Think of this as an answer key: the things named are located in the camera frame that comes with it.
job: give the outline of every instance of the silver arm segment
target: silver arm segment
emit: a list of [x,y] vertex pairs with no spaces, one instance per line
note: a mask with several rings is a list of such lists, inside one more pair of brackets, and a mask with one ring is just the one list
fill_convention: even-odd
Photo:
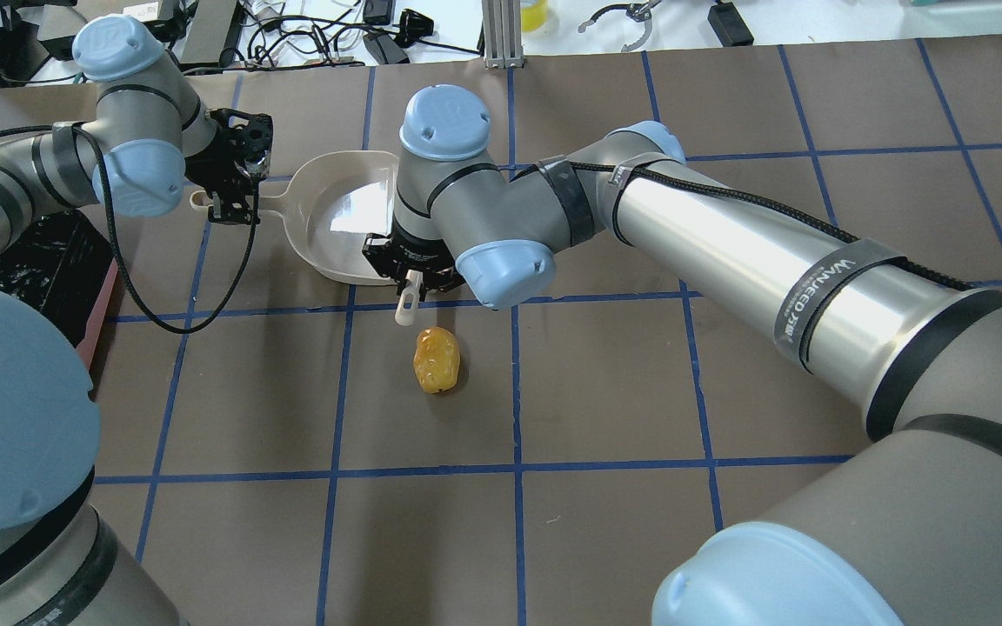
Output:
[[162,46],[138,21],[107,16],[80,31],[73,49],[96,81],[95,121],[0,143],[0,252],[33,220],[99,201],[95,136],[120,214],[159,214],[182,194],[183,157],[218,134],[218,123]]
[[[1002,623],[1002,293],[939,284],[874,241],[693,193],[718,183],[668,155],[680,149],[653,122],[567,155],[572,167],[541,162],[505,182],[484,141],[466,158],[435,147],[445,128],[429,110],[461,111],[463,132],[480,112],[441,88],[457,89],[421,91],[402,128],[399,266],[426,283],[434,264],[413,254],[449,253],[478,300],[504,307],[544,288],[553,253],[611,229],[860,406],[879,441],[715,535],[664,580],[652,623]],[[540,252],[520,252],[529,246]]]

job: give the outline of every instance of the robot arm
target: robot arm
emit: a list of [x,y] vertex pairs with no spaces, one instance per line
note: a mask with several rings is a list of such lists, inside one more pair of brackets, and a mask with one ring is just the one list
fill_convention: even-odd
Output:
[[[73,55],[98,88],[94,122],[59,122],[0,143],[0,252],[45,214],[102,198],[95,147],[119,214],[152,216],[177,205],[184,175],[214,196],[211,219],[248,222],[247,195],[268,168],[272,120],[207,112],[161,44],[128,16],[84,27]],[[230,128],[230,118],[246,124]]]
[[655,122],[512,182],[488,135],[468,91],[414,96],[393,231],[366,245],[379,273],[465,280],[508,307],[548,284],[553,253],[611,229],[862,408],[879,441],[708,540],[652,623],[1002,623],[1002,293],[724,189]]

